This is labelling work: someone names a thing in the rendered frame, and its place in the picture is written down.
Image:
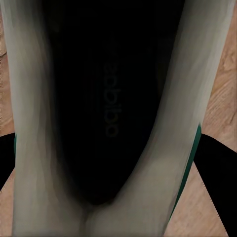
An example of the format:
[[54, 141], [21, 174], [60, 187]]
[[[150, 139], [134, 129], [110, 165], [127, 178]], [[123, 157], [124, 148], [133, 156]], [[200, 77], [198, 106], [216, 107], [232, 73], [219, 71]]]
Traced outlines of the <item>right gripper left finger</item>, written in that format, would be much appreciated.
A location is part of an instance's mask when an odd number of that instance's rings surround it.
[[15, 133], [0, 137], [0, 190], [15, 168]]

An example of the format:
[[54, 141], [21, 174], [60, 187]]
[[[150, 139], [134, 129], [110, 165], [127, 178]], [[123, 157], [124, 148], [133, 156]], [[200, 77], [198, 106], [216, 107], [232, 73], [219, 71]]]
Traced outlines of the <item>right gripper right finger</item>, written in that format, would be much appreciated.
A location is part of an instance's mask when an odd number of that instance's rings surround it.
[[237, 237], [237, 153], [201, 134], [194, 163], [229, 237]]

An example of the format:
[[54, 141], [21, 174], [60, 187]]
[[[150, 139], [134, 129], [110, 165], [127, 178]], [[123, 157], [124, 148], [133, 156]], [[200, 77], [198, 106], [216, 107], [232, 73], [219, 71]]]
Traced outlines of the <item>gym shoe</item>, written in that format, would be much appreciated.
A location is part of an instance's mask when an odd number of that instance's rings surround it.
[[11, 237], [163, 237], [236, 0], [0, 0]]

